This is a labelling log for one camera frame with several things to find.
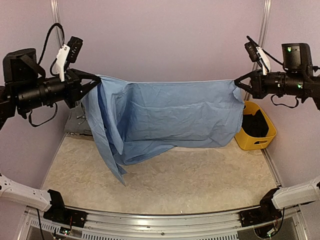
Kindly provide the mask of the grey denim shirt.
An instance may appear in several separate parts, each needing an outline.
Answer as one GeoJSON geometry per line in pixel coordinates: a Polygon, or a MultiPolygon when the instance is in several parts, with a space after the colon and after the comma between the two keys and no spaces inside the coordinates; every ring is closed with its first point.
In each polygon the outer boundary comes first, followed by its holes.
{"type": "Polygon", "coordinates": [[[69,135],[92,135],[86,118],[85,107],[82,103],[79,103],[75,108],[70,110],[64,126],[64,132],[69,135]]]}

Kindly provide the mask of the yellow plastic basket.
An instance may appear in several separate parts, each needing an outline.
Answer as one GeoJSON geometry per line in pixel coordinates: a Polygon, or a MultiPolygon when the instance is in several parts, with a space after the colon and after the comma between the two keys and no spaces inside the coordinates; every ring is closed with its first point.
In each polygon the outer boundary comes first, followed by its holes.
{"type": "Polygon", "coordinates": [[[266,115],[266,113],[260,108],[259,105],[252,101],[245,101],[244,102],[244,110],[243,110],[243,116],[244,115],[250,115],[255,114],[258,110],[261,110],[267,124],[269,127],[268,133],[265,137],[252,137],[245,133],[245,131],[242,128],[242,123],[240,124],[241,129],[240,131],[235,135],[235,140],[239,147],[242,150],[245,151],[251,151],[251,150],[258,150],[258,149],[265,149],[269,143],[273,140],[273,138],[276,136],[277,131],[269,117],[266,115]]]}

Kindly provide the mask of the light blue long sleeve shirt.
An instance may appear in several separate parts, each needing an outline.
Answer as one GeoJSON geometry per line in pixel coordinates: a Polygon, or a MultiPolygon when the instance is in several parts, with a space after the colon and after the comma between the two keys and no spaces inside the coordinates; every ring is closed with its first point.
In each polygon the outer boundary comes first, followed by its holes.
{"type": "Polygon", "coordinates": [[[232,80],[130,82],[102,76],[82,99],[100,156],[124,181],[124,166],[174,147],[226,146],[241,129],[244,101],[232,80]]]}

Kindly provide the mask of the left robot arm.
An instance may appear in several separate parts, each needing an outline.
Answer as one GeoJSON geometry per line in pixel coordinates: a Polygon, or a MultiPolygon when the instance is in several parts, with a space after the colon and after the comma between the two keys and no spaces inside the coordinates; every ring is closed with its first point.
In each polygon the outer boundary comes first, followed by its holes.
{"type": "MultiPolygon", "coordinates": [[[[15,114],[32,121],[32,110],[47,106],[57,107],[64,101],[72,109],[90,90],[101,83],[91,73],[77,69],[64,69],[62,76],[46,77],[45,70],[37,64],[36,50],[26,48],[8,53],[3,59],[4,85],[0,88],[0,124],[15,114]]],[[[42,190],[0,176],[0,196],[12,202],[43,212],[47,220],[82,228],[87,213],[65,206],[56,190],[42,190]]]]}

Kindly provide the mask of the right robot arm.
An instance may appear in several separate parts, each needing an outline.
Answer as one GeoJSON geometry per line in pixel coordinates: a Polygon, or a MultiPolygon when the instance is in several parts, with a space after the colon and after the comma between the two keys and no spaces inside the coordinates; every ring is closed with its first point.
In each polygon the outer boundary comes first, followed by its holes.
{"type": "MultiPolygon", "coordinates": [[[[236,80],[237,87],[245,90],[254,99],[294,96],[297,103],[313,99],[320,106],[320,78],[314,76],[319,67],[312,63],[310,46],[307,43],[284,43],[281,46],[283,71],[273,72],[270,66],[272,56],[250,39],[244,45],[250,59],[258,63],[259,70],[247,73],[236,80]]],[[[269,190],[260,200],[259,207],[239,213],[242,227],[264,224],[284,217],[286,207],[306,205],[319,201],[320,178],[291,187],[277,187],[269,190]]]]}

